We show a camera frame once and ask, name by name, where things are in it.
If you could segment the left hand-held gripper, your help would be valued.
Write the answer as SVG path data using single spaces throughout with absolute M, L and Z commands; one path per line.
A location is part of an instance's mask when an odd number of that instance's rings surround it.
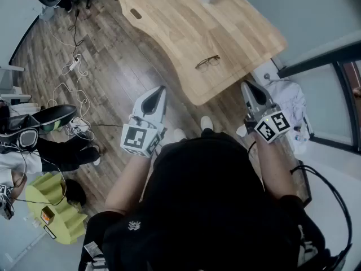
M 162 123 L 165 108 L 165 86 L 141 95 L 134 104 L 129 122 L 123 125 L 121 148 L 129 154 L 150 158 L 167 130 Z

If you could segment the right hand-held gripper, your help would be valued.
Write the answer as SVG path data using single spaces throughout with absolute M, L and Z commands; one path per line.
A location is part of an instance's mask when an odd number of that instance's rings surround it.
M 241 91 L 250 112 L 244 119 L 248 134 L 256 132 L 267 143 L 271 143 L 290 130 L 286 115 L 274 104 L 270 93 L 263 86 L 246 80 L 241 83 Z

